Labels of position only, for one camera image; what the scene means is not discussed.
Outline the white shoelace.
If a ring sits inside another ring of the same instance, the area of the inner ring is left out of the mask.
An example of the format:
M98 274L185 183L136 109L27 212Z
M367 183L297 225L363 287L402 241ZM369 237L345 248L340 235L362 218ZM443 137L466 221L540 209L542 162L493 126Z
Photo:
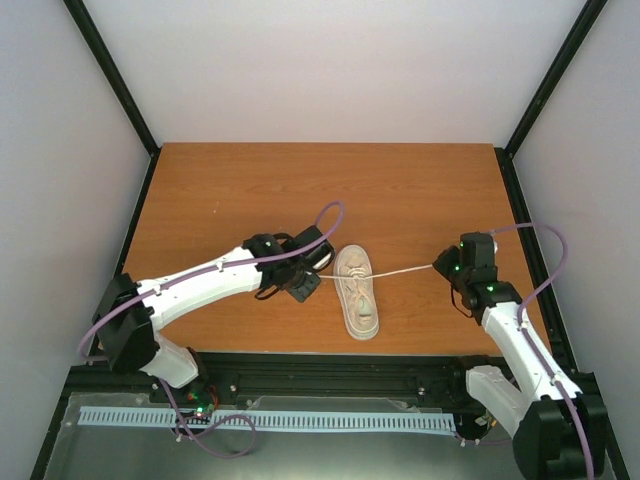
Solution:
M369 270L365 269L364 267L354 267L354 268L350 268L348 271L345 271L343 273L333 273L331 275L321 274L320 278L323 280L338 280L338 281L342 281L342 280L367 281L367 280L381 279L381 278L386 278L386 277L391 277L396 275L408 274L413 272L419 272L424 270L430 270L432 268L433 268L432 264L426 264L426 265L419 265L419 266L414 266L409 268L387 271L383 273L372 273Z

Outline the white canvas sneaker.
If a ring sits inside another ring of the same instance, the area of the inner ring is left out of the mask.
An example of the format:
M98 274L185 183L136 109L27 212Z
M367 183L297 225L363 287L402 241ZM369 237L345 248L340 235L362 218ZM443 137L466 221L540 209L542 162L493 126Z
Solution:
M340 250L334 261L334 285L343 311L346 330L360 341L374 338L379 331L371 262L358 245Z

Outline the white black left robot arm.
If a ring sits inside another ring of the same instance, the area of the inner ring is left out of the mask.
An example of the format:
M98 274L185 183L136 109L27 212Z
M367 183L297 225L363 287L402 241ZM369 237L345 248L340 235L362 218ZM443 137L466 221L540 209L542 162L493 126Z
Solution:
M221 257L177 274L139 282L118 275L93 317L106 362L117 374L143 372L166 382L184 401L197 402L208 390L204 366L193 349L165 338L163 329L243 293L266 300L285 291L304 302L334 257L327 236L312 225L297 236L254 235Z

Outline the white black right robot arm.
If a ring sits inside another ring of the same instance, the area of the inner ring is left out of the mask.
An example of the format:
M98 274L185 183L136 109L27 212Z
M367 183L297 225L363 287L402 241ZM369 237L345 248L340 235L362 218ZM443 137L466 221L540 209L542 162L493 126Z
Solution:
M507 379L496 366L474 366L465 373L466 392L508 433L524 478L595 479L604 470L604 402L584 392L553 358L528 317L526 301L499 279L496 253L493 234L470 232L433 263L513 375Z

